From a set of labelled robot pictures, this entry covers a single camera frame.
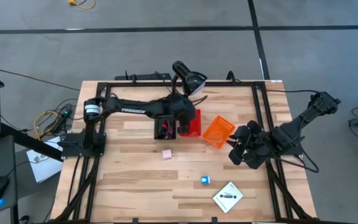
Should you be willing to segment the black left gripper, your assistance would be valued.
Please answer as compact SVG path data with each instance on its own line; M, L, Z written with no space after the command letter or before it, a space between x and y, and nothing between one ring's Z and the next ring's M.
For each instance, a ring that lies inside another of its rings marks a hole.
M178 133L180 135L192 134L192 119L196 117L196 109L191 100L185 95L172 93L167 96L166 106L168 111L166 118L179 121Z

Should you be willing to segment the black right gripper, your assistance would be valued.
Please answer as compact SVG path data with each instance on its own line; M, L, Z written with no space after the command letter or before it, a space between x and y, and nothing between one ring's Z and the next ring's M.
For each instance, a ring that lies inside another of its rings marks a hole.
M230 146L246 142L244 151L232 149L229 153L231 162L239 166L244 161L251 169L258 169L266 160L279 157L279 150L273 143L271 133L262 131L256 121L249 121L247 126L239 126L234 134L229 136Z

